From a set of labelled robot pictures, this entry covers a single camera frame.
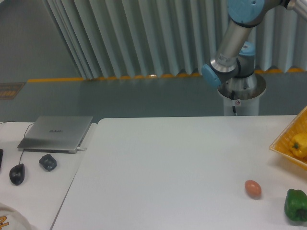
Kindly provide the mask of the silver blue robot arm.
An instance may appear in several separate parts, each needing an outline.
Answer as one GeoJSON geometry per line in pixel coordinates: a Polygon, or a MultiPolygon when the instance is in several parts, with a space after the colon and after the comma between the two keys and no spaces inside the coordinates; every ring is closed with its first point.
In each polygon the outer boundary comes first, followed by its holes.
{"type": "Polygon", "coordinates": [[[266,13],[283,6],[307,18],[305,0],[229,0],[231,18],[216,54],[201,68],[202,76],[213,87],[231,78],[247,78],[254,73],[255,47],[247,42],[252,28],[259,25],[266,13]]]}

